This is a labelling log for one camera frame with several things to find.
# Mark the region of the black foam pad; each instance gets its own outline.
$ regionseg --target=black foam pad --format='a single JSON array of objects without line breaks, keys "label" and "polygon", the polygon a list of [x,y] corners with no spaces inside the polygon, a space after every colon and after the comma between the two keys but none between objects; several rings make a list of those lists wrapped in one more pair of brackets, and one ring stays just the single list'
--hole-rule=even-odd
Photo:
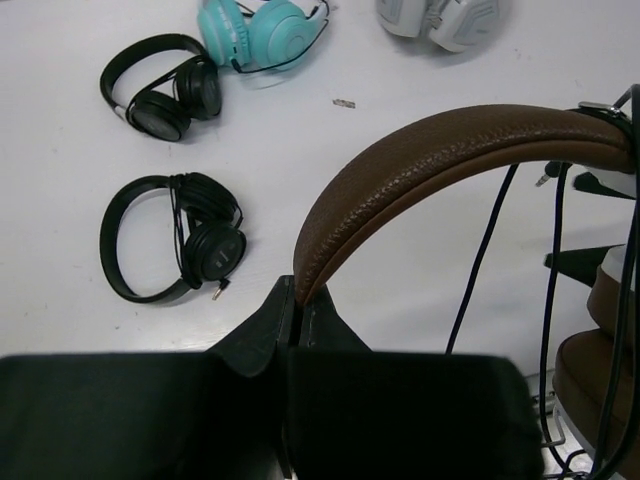
[{"label": "black foam pad", "polygon": [[300,480],[542,478],[529,389],[507,360],[299,348],[288,365]]},{"label": "black foam pad", "polygon": [[180,140],[191,125],[189,114],[177,100],[154,90],[138,93],[129,115],[135,127],[167,141]]},{"label": "black foam pad", "polygon": [[189,478],[215,403],[203,354],[0,361],[0,478]]}]

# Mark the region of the black headphones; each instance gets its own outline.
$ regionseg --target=black headphones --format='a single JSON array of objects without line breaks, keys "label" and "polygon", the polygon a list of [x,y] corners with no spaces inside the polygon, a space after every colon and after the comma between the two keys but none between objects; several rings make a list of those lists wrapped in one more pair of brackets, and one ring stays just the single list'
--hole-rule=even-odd
[{"label": "black headphones", "polygon": [[[122,74],[139,61],[169,50],[186,50],[196,57],[144,87],[126,109],[118,105],[113,99],[113,87]],[[174,97],[153,90],[171,79]],[[208,120],[222,108],[218,67],[197,40],[177,33],[147,38],[120,52],[102,72],[100,91],[119,116],[119,110],[124,110],[124,119],[136,130],[169,142],[182,138],[191,118]]]},{"label": "black headphones", "polygon": [[[174,221],[176,260],[182,274],[166,290],[141,297],[134,293],[120,271],[117,241],[125,211],[140,195],[168,188]],[[182,211],[186,213],[189,238],[184,240]],[[229,285],[227,276],[238,266],[247,240],[238,229],[242,210],[235,197],[215,180],[200,173],[165,177],[143,177],[122,188],[107,207],[100,228],[100,260],[107,281],[115,292],[134,303],[171,301],[204,282],[219,281],[219,294]]]}]

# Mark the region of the ear cushion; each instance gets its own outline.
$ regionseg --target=ear cushion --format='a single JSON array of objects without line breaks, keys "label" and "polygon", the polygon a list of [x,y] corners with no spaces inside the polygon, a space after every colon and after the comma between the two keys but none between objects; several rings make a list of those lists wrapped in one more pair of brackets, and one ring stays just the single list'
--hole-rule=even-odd
[{"label": "ear cushion", "polygon": [[[613,341],[601,330],[578,333],[558,348],[553,378],[558,401],[571,422],[591,445],[598,441],[598,426],[611,375]],[[629,420],[633,397],[633,358],[625,352],[618,394],[609,422],[608,455],[618,445]],[[640,435],[618,469],[628,480],[640,478]]]},{"label": "ear cushion", "polygon": [[184,65],[175,78],[182,107],[198,120],[208,120],[220,113],[222,95],[218,69],[211,61]]},{"label": "ear cushion", "polygon": [[180,187],[182,208],[203,223],[233,222],[238,202],[229,190],[206,175],[190,173]]},{"label": "ear cushion", "polygon": [[132,102],[129,121],[155,138],[176,142],[191,125],[191,118],[182,106],[164,93],[143,91]]},{"label": "ear cushion", "polygon": [[198,26],[205,46],[217,65],[241,66],[251,59],[249,32],[234,0],[209,0],[198,11]]},{"label": "ear cushion", "polygon": [[[300,55],[313,41],[315,27],[304,12],[288,0],[271,0],[261,7],[249,25],[251,56],[262,68]],[[288,70],[300,61],[279,67]]]},{"label": "ear cushion", "polygon": [[201,281],[221,280],[238,265],[246,248],[244,234],[223,222],[203,223],[187,239],[191,273]]}]

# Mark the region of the brown ear cushion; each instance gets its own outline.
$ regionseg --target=brown ear cushion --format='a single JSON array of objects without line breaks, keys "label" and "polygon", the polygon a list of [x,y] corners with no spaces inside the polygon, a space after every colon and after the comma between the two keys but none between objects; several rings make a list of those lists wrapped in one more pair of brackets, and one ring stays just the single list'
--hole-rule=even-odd
[{"label": "brown ear cushion", "polygon": [[[558,349],[553,386],[558,400],[585,439],[595,447],[600,413],[609,383],[613,342],[600,330],[567,339]],[[609,426],[608,454],[618,446],[631,409],[632,357],[626,354]],[[640,480],[640,437],[620,469],[627,480]]]},{"label": "brown ear cushion", "polygon": [[536,160],[631,173],[630,151],[603,120],[541,107],[470,107],[408,125],[358,155],[312,207],[295,248],[296,300],[306,304],[395,216],[464,178]]},{"label": "brown ear cushion", "polygon": [[[593,318],[600,328],[607,333],[607,335],[611,336],[611,338],[614,338],[616,333],[619,293],[620,283],[604,273],[601,268],[598,268],[596,283],[591,289],[589,300],[587,300],[587,309],[591,314],[591,318]],[[628,348],[633,348],[635,320],[635,300],[633,296],[631,296],[629,298],[629,322],[627,324],[627,335],[625,337],[625,344]]]}]

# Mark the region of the teal headphones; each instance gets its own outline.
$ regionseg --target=teal headphones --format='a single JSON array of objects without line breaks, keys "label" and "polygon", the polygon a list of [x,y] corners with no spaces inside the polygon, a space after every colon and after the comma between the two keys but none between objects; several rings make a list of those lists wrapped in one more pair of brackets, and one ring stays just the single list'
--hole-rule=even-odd
[{"label": "teal headphones", "polygon": [[[289,0],[271,0],[255,12],[245,11],[235,0],[204,0],[198,12],[198,26],[213,61],[239,73],[295,67],[329,22],[324,0],[309,17]],[[251,18],[248,25],[246,17]],[[251,61],[260,68],[243,71]]]}]

